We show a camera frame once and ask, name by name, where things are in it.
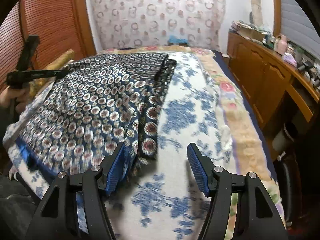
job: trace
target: dark clothing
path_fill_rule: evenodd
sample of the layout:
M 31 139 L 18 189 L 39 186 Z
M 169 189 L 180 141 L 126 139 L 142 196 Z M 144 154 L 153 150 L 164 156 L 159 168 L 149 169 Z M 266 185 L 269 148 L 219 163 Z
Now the dark clothing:
M 9 109 L 4 109 L 0 107 L 0 147 L 3 145 L 2 140 L 7 131 L 9 124 L 13 123 L 12 116 L 10 115 Z
M 13 123 L 9 109 L 0 107 L 0 145 L 9 124 Z M 29 192 L 18 181 L 0 175 L 0 238 L 22 240 L 25 237 L 36 205 Z

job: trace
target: blue object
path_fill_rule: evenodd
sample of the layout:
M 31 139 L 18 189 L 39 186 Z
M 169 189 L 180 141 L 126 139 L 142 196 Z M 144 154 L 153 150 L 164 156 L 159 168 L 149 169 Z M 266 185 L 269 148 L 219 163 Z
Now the blue object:
M 124 172 L 124 166 L 125 166 L 125 150 L 124 150 L 124 144 L 122 145 L 121 149 L 119 150 L 117 154 L 116 159 L 114 160 L 110 171 L 108 173 L 108 179 L 107 179 L 107 186 L 106 186 L 106 194 L 109 196 L 112 192 L 116 190 L 116 186 L 118 182 L 122 180 L 123 172 Z
M 189 42 L 187 39 L 178 39 L 174 35 L 169 36 L 169 43 L 178 43 L 178 44 L 188 44 L 189 45 Z
M 196 152 L 192 148 L 191 144 L 187 147 L 187 157 L 193 172 L 193 175 L 196 178 L 199 190 L 204 193 L 205 196 L 209 196 L 209 187 L 208 187 L 208 177 L 202 167 Z

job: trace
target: trash can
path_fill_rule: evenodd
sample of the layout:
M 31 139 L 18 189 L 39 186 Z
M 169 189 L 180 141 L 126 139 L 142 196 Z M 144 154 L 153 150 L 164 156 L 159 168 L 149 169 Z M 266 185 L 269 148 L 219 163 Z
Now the trash can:
M 272 141 L 272 147 L 281 154 L 285 151 L 297 138 L 298 130 L 292 122 L 286 122 L 283 128 Z

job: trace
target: wooden louvered door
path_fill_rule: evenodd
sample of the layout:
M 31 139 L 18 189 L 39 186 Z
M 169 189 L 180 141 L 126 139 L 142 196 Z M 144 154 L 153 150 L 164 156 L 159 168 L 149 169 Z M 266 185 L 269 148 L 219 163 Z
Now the wooden louvered door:
M 0 27 L 0 92 L 6 88 L 7 73 L 15 69 L 23 49 L 19 17 L 17 3 Z
M 29 35 L 40 36 L 36 59 L 39 68 L 68 49 L 75 51 L 75 60 L 85 57 L 74 0 L 24 0 L 24 9 Z

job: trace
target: patterned wallpaper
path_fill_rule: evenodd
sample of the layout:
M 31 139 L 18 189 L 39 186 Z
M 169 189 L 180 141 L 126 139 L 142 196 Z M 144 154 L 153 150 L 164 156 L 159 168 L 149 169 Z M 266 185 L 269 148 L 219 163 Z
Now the patterned wallpaper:
M 103 49 L 167 45 L 219 49 L 225 0 L 91 0 Z

